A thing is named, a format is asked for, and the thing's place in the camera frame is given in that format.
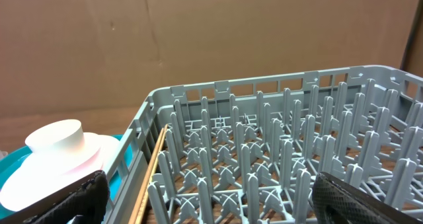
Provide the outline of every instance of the plastic tine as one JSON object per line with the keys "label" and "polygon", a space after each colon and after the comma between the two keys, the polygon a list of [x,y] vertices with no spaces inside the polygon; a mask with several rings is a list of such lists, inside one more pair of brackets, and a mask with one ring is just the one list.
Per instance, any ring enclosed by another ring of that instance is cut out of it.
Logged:
{"label": "plastic tine", "polygon": [[408,112],[408,116],[405,120],[407,128],[411,126],[422,127],[423,124],[423,103],[416,103]]}
{"label": "plastic tine", "polygon": [[238,106],[233,106],[232,107],[232,122],[233,122],[233,127],[235,129],[237,129],[237,123],[239,122],[239,108]]}
{"label": "plastic tine", "polygon": [[362,182],[363,168],[357,164],[349,164],[346,169],[345,182],[349,185],[359,188]]}
{"label": "plastic tine", "polygon": [[322,122],[320,127],[320,136],[329,135],[330,121],[332,118],[333,98],[326,96],[323,102]]}
{"label": "plastic tine", "polygon": [[263,143],[268,143],[271,141],[270,133],[272,122],[270,121],[270,104],[264,104],[264,121],[263,121]]}
{"label": "plastic tine", "polygon": [[305,117],[305,131],[304,131],[304,142],[303,142],[303,157],[304,159],[311,159],[313,154],[313,145],[315,138],[315,124],[316,118],[313,115],[306,115]]}
{"label": "plastic tine", "polygon": [[284,113],[282,118],[284,119],[284,125],[289,124],[289,113],[291,112],[291,90],[289,88],[284,89]]}
{"label": "plastic tine", "polygon": [[263,126],[263,92],[257,91],[257,127]]}
{"label": "plastic tine", "polygon": [[287,140],[281,140],[281,161],[279,184],[281,188],[289,188],[291,182],[291,160],[292,160],[292,143]]}
{"label": "plastic tine", "polygon": [[154,216],[158,223],[171,224],[171,220],[167,215],[167,208],[163,195],[161,194],[160,186],[158,182],[153,182],[148,186],[148,196],[150,199],[151,207],[154,211]]}
{"label": "plastic tine", "polygon": [[375,160],[379,162],[375,156],[379,143],[379,134],[374,131],[367,131],[364,136],[362,150],[358,155],[357,165],[363,168],[363,180],[369,178],[370,168],[374,165]]}
{"label": "plastic tine", "polygon": [[235,106],[235,95],[229,95],[229,112],[231,113],[231,129],[232,131],[235,129],[235,123],[233,122],[233,111],[232,108]]}
{"label": "plastic tine", "polygon": [[398,103],[398,91],[396,91],[395,89],[389,89],[387,91],[387,94],[385,96],[385,101],[383,103],[385,107],[389,109],[388,122],[387,122],[388,125],[391,123],[392,115],[393,115],[393,112],[395,111],[395,106],[397,105],[397,103]]}
{"label": "plastic tine", "polygon": [[209,192],[213,193],[213,182],[212,182],[212,165],[209,163],[209,155],[206,148],[200,148],[198,152],[200,155],[200,164],[201,170],[203,172],[203,177],[206,178],[207,187]]}
{"label": "plastic tine", "polygon": [[340,127],[335,143],[335,153],[340,161],[345,159],[346,148],[350,139],[351,121],[352,113],[350,111],[343,111],[340,117]]}
{"label": "plastic tine", "polygon": [[364,87],[364,94],[365,94],[365,100],[364,100],[364,110],[363,115],[365,117],[369,116],[370,111],[370,104],[373,100],[373,90],[375,88],[375,80],[374,79],[368,79],[367,83]]}
{"label": "plastic tine", "polygon": [[247,202],[248,204],[248,217],[249,224],[256,224],[260,218],[259,207],[260,203],[258,201],[258,179],[255,176],[255,173],[248,174],[247,186]]}
{"label": "plastic tine", "polygon": [[201,110],[201,121],[203,126],[207,126],[209,137],[212,137],[212,127],[210,126],[210,117],[207,109]]}
{"label": "plastic tine", "polygon": [[247,191],[248,174],[251,172],[250,147],[247,144],[241,146],[241,178],[243,180],[243,192]]}
{"label": "plastic tine", "polygon": [[357,136],[360,125],[362,124],[363,120],[367,120],[363,117],[364,113],[364,101],[365,95],[363,93],[356,93],[356,97],[354,98],[354,105],[352,107],[352,125],[351,125],[351,134]]}
{"label": "plastic tine", "polygon": [[169,161],[167,160],[165,152],[161,151],[157,158],[159,159],[159,166],[160,166],[161,174],[163,175],[163,181],[165,183],[166,194],[169,198],[175,198],[176,188],[173,182],[171,168],[169,167]]}
{"label": "plastic tine", "polygon": [[282,133],[280,121],[275,119],[272,124],[272,143],[270,144],[270,162],[275,163],[279,157],[279,139]]}
{"label": "plastic tine", "polygon": [[333,113],[336,119],[340,119],[342,111],[344,110],[345,100],[346,100],[346,90],[347,85],[345,82],[339,82],[338,84],[338,96],[336,97],[335,102],[335,111]]}
{"label": "plastic tine", "polygon": [[[373,124],[373,131],[376,131],[379,134],[379,136],[381,137],[381,141],[388,138],[389,134],[386,133],[386,130],[389,126],[388,120],[389,120],[389,109],[385,107],[378,108],[375,122]],[[379,147],[377,152],[379,152],[380,148],[381,148],[381,144],[379,142]]]}
{"label": "plastic tine", "polygon": [[198,178],[198,195],[200,197],[201,218],[204,223],[214,224],[212,201],[206,178]]}
{"label": "plastic tine", "polygon": [[417,162],[417,150],[421,146],[423,140],[423,129],[419,127],[407,128],[401,142],[401,152],[398,159],[409,158]]}
{"label": "plastic tine", "polygon": [[293,102],[293,113],[292,113],[292,127],[291,127],[291,138],[294,141],[299,139],[301,127],[301,101],[294,100]]}
{"label": "plastic tine", "polygon": [[206,148],[206,151],[207,151],[209,163],[213,164],[212,163],[212,144],[210,143],[210,137],[208,137],[207,126],[201,126],[200,135],[201,135],[201,142],[203,143],[203,147]]}
{"label": "plastic tine", "polygon": [[195,131],[195,132],[191,132],[190,134],[190,139],[188,140],[188,143],[193,146],[193,147],[203,147],[203,145],[201,144],[201,139],[200,139],[200,131]]}
{"label": "plastic tine", "polygon": [[305,223],[307,218],[307,206],[310,192],[310,173],[305,169],[297,171],[297,181],[295,183],[295,194],[293,203],[293,216],[295,223]]}
{"label": "plastic tine", "polygon": [[237,156],[241,156],[241,144],[244,143],[245,141],[245,135],[244,135],[244,126],[242,125],[242,123],[238,122],[237,123],[237,127],[235,129],[235,134],[234,134],[234,144],[235,144],[235,148],[237,150]]}
{"label": "plastic tine", "polygon": [[391,185],[386,193],[385,203],[393,208],[403,208],[406,199],[412,198],[411,181],[416,163],[410,159],[399,159],[393,171]]}
{"label": "plastic tine", "polygon": [[317,101],[319,99],[319,86],[313,85],[310,90],[309,115],[317,114]]}
{"label": "plastic tine", "polygon": [[182,108],[180,107],[179,99],[174,101],[174,109],[176,111],[176,117],[178,118],[179,131],[181,132],[181,135],[184,136],[186,134],[185,121],[184,116],[182,115]]}
{"label": "plastic tine", "polygon": [[180,163],[178,156],[178,154],[180,154],[180,151],[174,143],[173,133],[171,130],[166,131],[166,144],[169,149],[169,155],[171,156],[173,172],[174,174],[178,174],[180,172]]}
{"label": "plastic tine", "polygon": [[171,120],[172,120],[174,141],[176,143],[176,146],[178,147],[179,158],[181,158],[182,151],[184,150],[184,144],[182,143],[182,137],[180,136],[178,118],[176,117],[176,112],[171,113]]}
{"label": "plastic tine", "polygon": [[209,101],[206,96],[201,98],[201,109],[209,110]]}
{"label": "plastic tine", "polygon": [[332,159],[333,159],[333,150],[335,147],[335,138],[331,135],[323,136],[323,155],[319,162],[319,172],[331,173],[332,171]]}

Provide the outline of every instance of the chopstick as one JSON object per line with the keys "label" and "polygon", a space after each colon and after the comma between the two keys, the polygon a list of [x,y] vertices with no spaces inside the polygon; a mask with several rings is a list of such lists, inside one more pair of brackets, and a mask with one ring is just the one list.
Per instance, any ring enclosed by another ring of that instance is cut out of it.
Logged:
{"label": "chopstick", "polygon": [[141,189],[139,190],[138,197],[135,201],[135,206],[132,210],[132,214],[128,224],[140,224],[143,219],[145,207],[147,206],[148,201],[148,192],[146,192],[147,186],[152,181],[153,174],[155,174],[156,172],[158,161],[157,155],[159,154],[159,151],[162,150],[163,144],[165,143],[166,130],[167,125],[160,131],[159,138],[157,139],[153,154],[151,155],[150,163],[148,164],[147,172],[145,172],[145,178],[141,185]]}

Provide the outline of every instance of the wooden surface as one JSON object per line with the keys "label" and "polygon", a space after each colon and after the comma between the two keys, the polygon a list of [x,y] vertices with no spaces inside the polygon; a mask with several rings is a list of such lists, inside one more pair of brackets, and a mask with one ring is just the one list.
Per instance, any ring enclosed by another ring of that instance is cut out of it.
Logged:
{"label": "wooden surface", "polygon": [[[83,124],[84,131],[108,135],[124,133],[138,109],[139,107],[136,106],[22,116],[17,118],[0,118],[0,150],[8,152],[14,151],[24,146],[25,138],[34,130],[49,123],[70,118],[80,120]],[[390,150],[383,149],[383,152],[388,153]],[[348,154],[355,156],[357,152],[349,150]],[[392,162],[382,161],[382,165],[383,168],[392,170],[395,164]],[[213,184],[217,184],[217,179],[218,177],[213,175]],[[177,178],[175,182],[176,188],[180,188],[182,187],[183,178]],[[191,189],[188,192],[196,192],[196,189]],[[213,213],[215,217],[220,214],[220,209],[221,207],[219,205],[214,205]],[[177,209],[175,211],[174,220],[178,218],[178,213],[179,210]],[[266,216],[271,218],[271,220],[280,220],[282,218],[281,215],[272,212],[268,213]],[[154,213],[149,208],[147,208],[145,212],[143,223],[156,223]],[[186,220],[184,223],[196,222],[191,219]],[[240,223],[240,220],[229,215],[221,223]]]}

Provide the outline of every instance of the cardboard box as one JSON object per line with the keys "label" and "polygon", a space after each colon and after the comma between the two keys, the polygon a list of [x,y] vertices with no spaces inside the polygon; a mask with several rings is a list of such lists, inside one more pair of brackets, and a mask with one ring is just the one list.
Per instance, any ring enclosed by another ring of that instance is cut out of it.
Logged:
{"label": "cardboard box", "polygon": [[0,116],[136,105],[154,88],[399,68],[418,0],[0,0]]}
{"label": "cardboard box", "polygon": [[403,69],[423,77],[423,2],[420,2],[414,21],[414,30],[410,35],[410,44],[404,54]]}

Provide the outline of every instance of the gray plastic dish rack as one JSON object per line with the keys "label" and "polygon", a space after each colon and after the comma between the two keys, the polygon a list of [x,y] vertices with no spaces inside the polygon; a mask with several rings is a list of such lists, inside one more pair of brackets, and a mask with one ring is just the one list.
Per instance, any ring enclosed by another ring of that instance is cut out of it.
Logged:
{"label": "gray plastic dish rack", "polygon": [[[339,76],[343,81],[335,83]],[[319,86],[323,77],[330,77],[325,87]],[[302,86],[281,89],[287,80]],[[257,91],[263,83],[278,89]],[[250,95],[233,95],[239,86],[252,87]],[[104,222],[128,222],[165,124],[161,173],[147,189],[160,224],[221,223],[230,215],[238,223],[316,223],[311,187],[320,171],[423,219],[422,87],[420,77],[367,65],[156,89],[107,174],[110,180],[117,172],[122,182]],[[213,98],[202,96],[206,90]],[[189,101],[187,91],[201,99]],[[183,180],[181,188],[176,179]],[[267,219],[271,211],[280,219]]]}

